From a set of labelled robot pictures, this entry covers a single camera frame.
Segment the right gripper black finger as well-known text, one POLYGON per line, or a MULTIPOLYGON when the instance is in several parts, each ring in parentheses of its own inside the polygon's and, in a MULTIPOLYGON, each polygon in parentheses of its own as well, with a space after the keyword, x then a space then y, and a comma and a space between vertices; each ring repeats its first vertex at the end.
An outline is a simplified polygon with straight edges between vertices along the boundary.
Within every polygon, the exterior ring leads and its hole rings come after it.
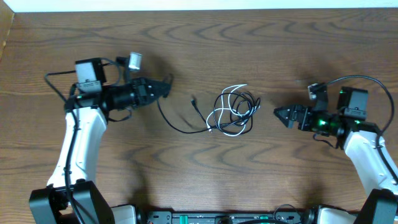
POLYGON ((283 106, 274 109, 274 115, 279 119, 294 119, 295 106, 283 106))
POLYGON ((282 124, 289 129, 292 129, 295 123, 295 120, 292 119, 289 116, 278 116, 279 120, 282 122, 282 124))

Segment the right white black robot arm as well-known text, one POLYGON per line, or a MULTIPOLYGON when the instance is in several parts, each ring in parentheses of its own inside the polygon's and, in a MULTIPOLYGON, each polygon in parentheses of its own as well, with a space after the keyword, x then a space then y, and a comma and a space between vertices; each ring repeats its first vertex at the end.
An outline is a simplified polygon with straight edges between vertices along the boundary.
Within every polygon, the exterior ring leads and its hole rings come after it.
POLYGON ((397 166, 386 150, 381 130, 366 121, 368 91, 342 87, 338 112, 327 111, 328 94, 325 87, 308 88, 315 106, 289 105, 276 108, 274 115, 287 127, 298 124, 301 131, 314 136, 334 136, 335 148, 345 152, 353 163, 367 199, 357 214, 340 208, 319 205, 308 209, 302 223, 394 223, 397 218, 397 166))

